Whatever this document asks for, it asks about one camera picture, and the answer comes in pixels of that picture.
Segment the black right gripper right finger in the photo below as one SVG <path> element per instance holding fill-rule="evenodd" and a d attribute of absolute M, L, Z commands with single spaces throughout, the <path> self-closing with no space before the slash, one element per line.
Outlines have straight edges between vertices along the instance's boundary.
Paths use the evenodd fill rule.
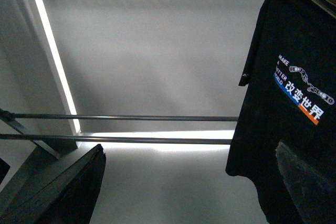
<path fill-rule="evenodd" d="M 335 159 L 313 155 L 280 141 L 278 169 L 304 223 L 335 223 Z"/>

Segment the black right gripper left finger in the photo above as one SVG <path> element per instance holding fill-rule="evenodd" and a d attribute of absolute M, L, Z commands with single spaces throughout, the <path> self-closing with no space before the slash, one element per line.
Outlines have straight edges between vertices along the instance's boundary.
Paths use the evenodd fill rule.
<path fill-rule="evenodd" d="M 1 212 L 1 223 L 89 223 L 106 155 L 98 144 L 78 159 L 63 157 L 30 176 Z"/>

